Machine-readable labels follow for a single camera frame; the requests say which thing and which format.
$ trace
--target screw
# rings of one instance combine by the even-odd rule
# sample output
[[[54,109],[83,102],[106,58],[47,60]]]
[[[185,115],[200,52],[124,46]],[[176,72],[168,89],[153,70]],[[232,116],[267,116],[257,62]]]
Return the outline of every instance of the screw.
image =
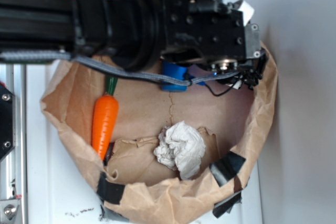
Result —
[[[194,22],[194,19],[193,19],[192,16],[187,16],[186,21],[187,21],[187,23],[188,23],[189,25],[191,25],[191,24]]]
[[[10,94],[3,94],[2,95],[2,100],[4,100],[5,102],[9,102],[12,99]]]
[[[217,43],[219,41],[219,38],[217,36],[212,37],[212,41],[214,43]]]
[[[176,22],[178,21],[178,16],[177,16],[176,14],[172,14],[172,15],[170,16],[170,20],[171,20],[172,22],[176,23]]]
[[[65,53],[65,46],[60,46],[59,47],[59,52],[61,52],[62,54]]]
[[[258,30],[258,28],[259,28],[258,25],[256,25],[256,24],[252,25],[252,30],[253,30],[253,31]]]
[[[227,70],[227,67],[228,67],[228,63],[226,63],[226,62],[223,62],[222,64],[219,64],[219,69],[220,70]]]
[[[11,146],[11,144],[10,144],[9,141],[7,141],[7,142],[4,143],[4,147],[9,148],[10,146]]]
[[[217,17],[212,17],[211,22],[212,22],[213,24],[217,24],[217,22],[218,22],[218,18],[217,18]]]
[[[255,51],[254,52],[254,54],[253,54],[253,56],[255,57],[255,58],[259,58],[260,57],[260,51],[258,50],[258,51]]]
[[[243,44],[243,39],[241,37],[237,38],[237,43],[239,45]]]
[[[11,220],[16,214],[16,207],[13,205],[8,205],[4,209],[4,214],[9,220]]]

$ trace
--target black wire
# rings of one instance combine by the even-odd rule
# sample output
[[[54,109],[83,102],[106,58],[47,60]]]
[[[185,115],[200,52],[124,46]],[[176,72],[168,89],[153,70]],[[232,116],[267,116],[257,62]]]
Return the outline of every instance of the black wire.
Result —
[[[209,89],[209,91],[211,92],[211,94],[213,96],[220,97],[222,95],[227,94],[231,89],[233,89],[233,87],[238,83],[238,81],[239,81],[239,79],[235,82],[235,84],[231,85],[227,90],[225,90],[224,92],[219,93],[219,94],[216,94],[208,84],[205,84],[205,86]]]

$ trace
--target black metal bracket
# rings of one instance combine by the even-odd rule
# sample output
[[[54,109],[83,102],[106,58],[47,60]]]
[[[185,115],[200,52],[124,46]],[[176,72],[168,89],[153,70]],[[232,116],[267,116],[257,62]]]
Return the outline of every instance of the black metal bracket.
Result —
[[[13,94],[0,84],[0,161],[13,148]]]

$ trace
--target toy carrot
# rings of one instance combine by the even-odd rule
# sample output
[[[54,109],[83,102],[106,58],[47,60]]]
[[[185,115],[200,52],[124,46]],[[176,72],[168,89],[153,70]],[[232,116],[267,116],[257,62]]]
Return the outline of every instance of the toy carrot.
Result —
[[[105,94],[96,101],[92,123],[92,147],[104,160],[116,124],[119,103],[114,98],[118,78],[106,76]]]

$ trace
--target crumpled paper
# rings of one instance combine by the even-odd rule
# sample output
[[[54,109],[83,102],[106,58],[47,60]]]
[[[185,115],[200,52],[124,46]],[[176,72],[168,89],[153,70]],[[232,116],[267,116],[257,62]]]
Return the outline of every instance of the crumpled paper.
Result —
[[[164,127],[159,140],[160,145],[154,150],[159,163],[172,170],[178,169],[182,180],[198,173],[205,144],[195,128],[182,121],[172,127]]]

